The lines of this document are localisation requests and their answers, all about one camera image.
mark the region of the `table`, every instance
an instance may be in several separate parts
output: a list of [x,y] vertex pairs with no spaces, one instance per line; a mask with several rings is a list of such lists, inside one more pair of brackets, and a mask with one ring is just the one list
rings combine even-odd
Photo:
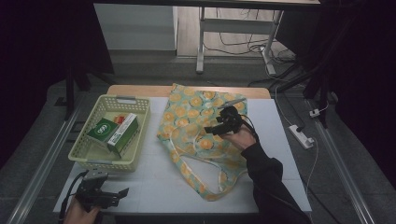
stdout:
[[[196,90],[239,92],[247,97],[247,112],[261,137],[262,145],[270,157],[276,157],[284,165],[283,182],[305,212],[311,207],[305,196],[289,143],[277,114],[274,100],[263,88],[193,87]],[[118,207],[110,207],[105,213],[112,215],[158,215],[158,214],[254,214],[257,206],[252,196],[252,181],[248,174],[241,175],[233,190],[215,202],[203,200],[184,180],[169,159],[167,149],[156,137],[164,108],[168,101],[170,86],[111,86],[109,94],[147,96],[151,101],[151,118],[137,169],[134,173],[109,173],[103,191],[118,192],[130,188]],[[217,184],[217,169],[199,161],[188,160],[208,186]],[[83,169],[75,163],[54,212],[60,204],[73,179]]]

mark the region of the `white table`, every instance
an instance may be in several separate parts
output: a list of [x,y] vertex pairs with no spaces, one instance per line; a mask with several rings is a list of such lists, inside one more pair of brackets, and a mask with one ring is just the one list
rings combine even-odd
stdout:
[[[102,186],[103,191],[118,192],[129,188],[128,196],[118,207],[109,207],[105,213],[113,215],[133,214],[248,214],[258,209],[252,197],[252,181],[248,174],[241,175],[234,189],[215,202],[203,200],[183,179],[171,162],[167,149],[156,137],[167,97],[150,97],[151,118],[142,148],[142,154],[134,173],[109,173]],[[252,120],[268,156],[276,157],[284,166],[283,183],[301,209],[311,212],[304,187],[292,157],[274,100],[248,99],[248,116]],[[203,162],[190,163],[194,172],[207,175],[204,181],[211,188],[217,185],[217,168]],[[54,207],[59,212],[62,200],[73,179],[84,171],[77,163],[68,177],[64,189]]]

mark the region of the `white power outlet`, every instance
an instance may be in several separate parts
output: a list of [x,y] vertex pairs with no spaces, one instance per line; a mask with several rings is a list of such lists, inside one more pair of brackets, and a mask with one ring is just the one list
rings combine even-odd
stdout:
[[289,130],[305,149],[309,149],[314,145],[314,139],[307,138],[303,132],[297,132],[297,125],[289,126]]

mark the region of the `floor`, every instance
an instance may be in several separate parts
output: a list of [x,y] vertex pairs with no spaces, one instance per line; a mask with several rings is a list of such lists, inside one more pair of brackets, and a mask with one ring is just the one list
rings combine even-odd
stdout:
[[[197,8],[189,8],[189,10],[195,12],[195,14],[188,13],[191,14],[192,18],[198,18]],[[185,33],[181,32],[182,27],[180,21],[180,39],[185,35]],[[209,37],[205,42],[212,41],[215,36],[219,36],[219,34],[212,35],[214,36]],[[234,41],[244,40],[245,35],[236,37]],[[188,44],[190,42],[195,42],[195,40],[184,41],[187,43],[186,46],[190,46]],[[227,41],[233,41],[231,35]],[[252,53],[249,57],[236,57],[228,56],[228,54],[219,55],[219,52],[211,52],[209,50],[205,52],[205,55],[212,57],[205,59],[205,73],[197,76],[194,70],[195,60],[193,58],[196,48],[187,48],[183,49],[183,47],[179,46],[180,51],[178,53],[180,55],[178,57],[169,55],[156,57],[152,55],[143,57],[138,55],[113,55],[112,59],[116,74],[114,76],[106,76],[112,78],[118,84],[170,85],[176,82],[194,86],[219,85],[235,87],[246,87],[251,81],[269,79],[263,70],[262,59],[257,57],[255,53]],[[222,46],[218,43],[211,46],[211,48],[222,48]],[[280,74],[288,66],[290,66],[289,63],[276,64],[276,71]],[[296,71],[293,75],[298,76],[299,71]],[[90,91],[78,91],[76,89],[77,102],[81,100],[81,105],[78,107],[79,113],[73,122],[71,131],[65,138],[64,144],[59,146],[61,148],[59,155],[54,160],[43,186],[39,188],[32,207],[27,209],[30,212],[27,214],[24,223],[54,223],[57,221],[57,214],[52,213],[52,209],[73,165],[73,162],[67,159],[67,154],[73,146],[83,122],[89,116],[97,97],[106,93],[109,87],[102,79],[95,76],[89,75],[89,79],[92,84]],[[270,79],[254,84],[254,87],[268,88],[273,82],[274,80]],[[286,94],[273,93],[272,98],[277,101],[279,116],[282,119],[285,134],[288,137],[299,173],[305,182],[309,180],[310,190],[307,196],[313,208],[313,223],[364,223],[357,215],[353,200],[345,190],[345,185],[339,177],[329,149],[325,147],[323,139],[318,132],[315,120],[308,116],[311,108],[302,96],[303,89],[304,83],[286,91]],[[43,107],[41,114],[30,132],[26,134],[15,154],[0,171],[0,223],[7,223],[26,186],[31,183],[35,169],[43,160],[47,150],[51,148],[51,144],[56,139],[59,130],[62,129],[65,108],[62,104],[57,104],[57,102],[59,100],[62,101],[64,96],[64,81],[49,88],[47,103]],[[316,106],[315,99],[311,100],[310,103],[312,106]],[[359,188],[375,223],[394,223],[394,220],[396,220],[396,191],[381,173],[364,146],[339,119],[334,111],[335,104],[335,101],[331,101],[327,108],[328,130],[332,134],[334,143],[337,145],[338,151]],[[305,135],[314,137],[318,145],[314,149],[303,149],[288,131],[291,123],[304,125]],[[151,217],[151,219],[137,218],[135,220],[135,223],[160,222],[224,223],[225,219],[213,219],[211,217],[197,217],[194,219],[186,217],[177,219]],[[105,216],[104,223],[115,223],[115,218],[113,216]]]

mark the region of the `hand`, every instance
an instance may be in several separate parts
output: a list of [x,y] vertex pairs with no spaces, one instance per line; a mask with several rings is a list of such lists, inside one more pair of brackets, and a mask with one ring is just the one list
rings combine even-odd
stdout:
[[243,124],[238,133],[225,133],[220,135],[222,139],[230,141],[235,147],[240,150],[245,150],[247,147],[256,143],[250,129]]
[[72,202],[67,209],[64,224],[92,224],[99,211],[100,207],[96,206],[87,213],[79,201],[73,197]]

